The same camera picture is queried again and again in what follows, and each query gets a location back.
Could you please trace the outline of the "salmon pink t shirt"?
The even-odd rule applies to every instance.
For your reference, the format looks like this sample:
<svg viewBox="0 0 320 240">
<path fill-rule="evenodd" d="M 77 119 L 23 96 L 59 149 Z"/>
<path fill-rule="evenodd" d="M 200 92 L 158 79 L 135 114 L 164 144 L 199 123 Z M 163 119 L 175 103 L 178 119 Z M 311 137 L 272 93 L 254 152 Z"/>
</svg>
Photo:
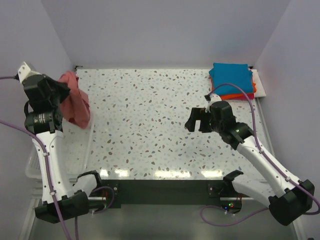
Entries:
<svg viewBox="0 0 320 240">
<path fill-rule="evenodd" d="M 88 94 L 79 88 L 79 77 L 72 71 L 65 72 L 60 83 L 66 83 L 70 89 L 68 97 L 60 104 L 63 117 L 71 124 L 86 129 L 91 121 Z"/>
</svg>

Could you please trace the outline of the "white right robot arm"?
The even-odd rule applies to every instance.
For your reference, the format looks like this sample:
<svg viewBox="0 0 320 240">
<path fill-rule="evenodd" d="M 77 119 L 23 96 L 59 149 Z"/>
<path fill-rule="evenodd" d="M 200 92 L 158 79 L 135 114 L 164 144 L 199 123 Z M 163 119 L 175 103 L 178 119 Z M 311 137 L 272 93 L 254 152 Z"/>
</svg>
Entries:
<svg viewBox="0 0 320 240">
<path fill-rule="evenodd" d="M 247 177 L 240 170 L 234 170 L 223 178 L 222 189 L 227 196 L 233 197 L 239 193 L 255 199 L 283 226 L 310 213 L 315 202 L 315 186 L 309 180 L 301 181 L 281 165 L 261 144 L 254 130 L 236 120 L 228 102 L 215 101 L 208 107 L 193 107 L 185 128 L 194 132 L 196 121 L 200 122 L 201 133 L 218 133 L 266 180 L 263 184 Z"/>
</svg>

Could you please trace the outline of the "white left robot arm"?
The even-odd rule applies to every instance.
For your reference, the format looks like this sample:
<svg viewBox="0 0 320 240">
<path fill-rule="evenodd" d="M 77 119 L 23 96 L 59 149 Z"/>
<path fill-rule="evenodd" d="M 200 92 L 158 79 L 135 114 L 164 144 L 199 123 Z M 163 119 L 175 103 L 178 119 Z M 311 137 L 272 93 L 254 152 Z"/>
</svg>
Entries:
<svg viewBox="0 0 320 240">
<path fill-rule="evenodd" d="M 104 190 L 97 171 L 80 174 L 71 184 L 63 160 L 63 114 L 60 104 L 69 96 L 67 84 L 40 74 L 29 73 L 21 80 L 28 98 L 24 126 L 33 134 L 42 178 L 42 204 L 35 216 L 55 224 L 85 215 L 95 208 L 89 196 L 99 196 Z"/>
</svg>

